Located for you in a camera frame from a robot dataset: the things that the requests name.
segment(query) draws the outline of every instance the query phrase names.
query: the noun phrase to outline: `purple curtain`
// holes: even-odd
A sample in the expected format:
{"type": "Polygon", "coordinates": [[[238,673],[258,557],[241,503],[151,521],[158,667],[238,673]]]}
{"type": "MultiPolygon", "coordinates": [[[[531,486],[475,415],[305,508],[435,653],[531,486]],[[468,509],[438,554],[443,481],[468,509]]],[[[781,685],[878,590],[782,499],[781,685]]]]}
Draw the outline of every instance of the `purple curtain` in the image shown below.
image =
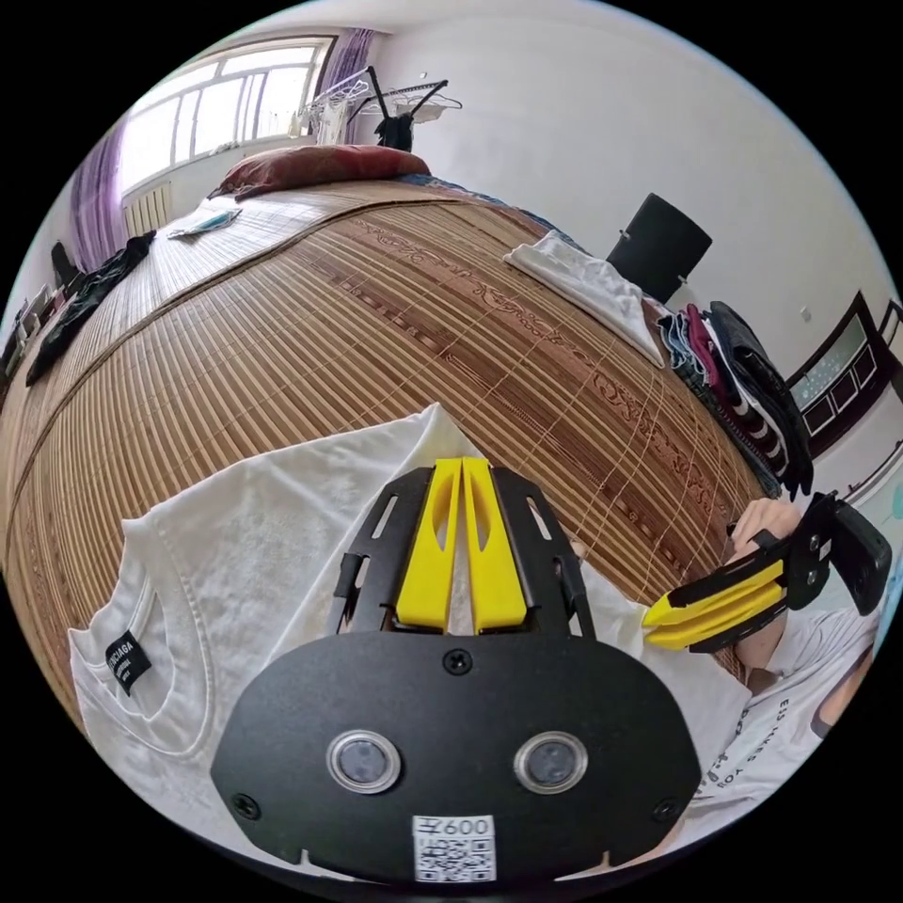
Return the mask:
{"type": "Polygon", "coordinates": [[[128,117],[99,141],[72,181],[72,262],[84,273],[125,247],[129,233],[119,191],[119,151],[128,117]]]}
{"type": "MultiPolygon", "coordinates": [[[[323,76],[321,91],[327,91],[340,81],[367,68],[367,58],[370,55],[370,45],[376,32],[369,28],[355,28],[346,31],[336,41],[329,57],[329,63],[323,76]]],[[[344,143],[355,143],[357,120],[345,130],[344,143]]]]}

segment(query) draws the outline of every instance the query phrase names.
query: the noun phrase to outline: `red pillow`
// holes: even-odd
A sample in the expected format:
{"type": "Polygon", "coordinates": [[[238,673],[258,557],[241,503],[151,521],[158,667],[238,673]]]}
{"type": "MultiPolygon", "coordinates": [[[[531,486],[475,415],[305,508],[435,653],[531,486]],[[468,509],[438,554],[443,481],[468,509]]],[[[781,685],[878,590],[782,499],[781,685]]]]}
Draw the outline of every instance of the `red pillow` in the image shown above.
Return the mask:
{"type": "Polygon", "coordinates": [[[235,195],[236,200],[268,191],[290,191],[326,182],[429,176],[429,167],[413,153],[377,145],[307,146],[264,150],[246,157],[208,195],[235,195]]]}

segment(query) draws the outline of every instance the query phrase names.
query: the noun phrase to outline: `woven bed mat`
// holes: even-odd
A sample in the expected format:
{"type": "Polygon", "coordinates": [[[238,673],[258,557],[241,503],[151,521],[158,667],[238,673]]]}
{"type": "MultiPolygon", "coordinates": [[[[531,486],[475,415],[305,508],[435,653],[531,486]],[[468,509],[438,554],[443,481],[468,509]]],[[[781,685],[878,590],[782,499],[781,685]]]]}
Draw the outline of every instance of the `woven bed mat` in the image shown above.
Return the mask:
{"type": "MultiPolygon", "coordinates": [[[[441,188],[404,182],[343,182],[250,198],[227,229],[194,240],[170,240],[166,235],[183,220],[234,208],[231,198],[204,200],[197,211],[160,229],[148,257],[104,299],[50,373],[35,386],[25,386],[40,340],[16,372],[0,412],[0,555],[6,549],[9,513],[44,433],[85,373],[116,342],[185,293],[274,253],[331,218],[374,205],[436,198],[462,199],[441,188]]],[[[45,334],[52,322],[44,327],[45,334]]]]}
{"type": "Polygon", "coordinates": [[[37,452],[8,556],[76,721],[66,630],[108,600],[123,518],[249,455],[435,401],[543,486],[628,597],[651,604],[723,561],[755,478],[679,377],[501,260],[541,231],[486,204],[360,210],[192,293],[94,370],[37,452]]]}

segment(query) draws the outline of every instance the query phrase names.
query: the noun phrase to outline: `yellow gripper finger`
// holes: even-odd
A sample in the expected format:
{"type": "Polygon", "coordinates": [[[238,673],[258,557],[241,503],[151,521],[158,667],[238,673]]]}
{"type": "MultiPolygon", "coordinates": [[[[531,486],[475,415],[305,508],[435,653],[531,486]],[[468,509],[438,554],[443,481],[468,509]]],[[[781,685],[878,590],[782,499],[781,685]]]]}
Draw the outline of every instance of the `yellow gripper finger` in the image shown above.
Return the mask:
{"type": "Polygon", "coordinates": [[[527,603],[489,463],[465,458],[463,476],[473,631],[520,626],[527,617],[527,603]]]}
{"type": "Polygon", "coordinates": [[[783,573],[784,563],[775,562],[727,590],[682,608],[673,608],[665,594],[642,619],[642,625],[651,628],[645,639],[674,651],[710,640],[780,602],[785,590],[775,581],[783,573]]]}
{"type": "Polygon", "coordinates": [[[452,603],[461,458],[436,461],[395,614],[407,626],[446,630],[452,603]],[[447,524],[440,544],[442,525],[447,524]]]}

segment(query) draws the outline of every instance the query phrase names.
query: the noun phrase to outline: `hand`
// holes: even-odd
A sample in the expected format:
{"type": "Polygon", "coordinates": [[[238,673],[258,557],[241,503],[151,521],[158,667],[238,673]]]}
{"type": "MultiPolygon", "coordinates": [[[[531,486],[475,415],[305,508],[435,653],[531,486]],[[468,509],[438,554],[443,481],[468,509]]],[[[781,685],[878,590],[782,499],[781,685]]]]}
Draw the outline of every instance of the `hand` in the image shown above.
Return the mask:
{"type": "Polygon", "coordinates": [[[731,537],[734,543],[734,554],[730,562],[746,558],[759,546],[753,537],[761,530],[767,530],[775,539],[789,536],[802,520],[802,514],[796,505],[782,499],[758,499],[751,502],[743,516],[738,520],[731,537]]]}

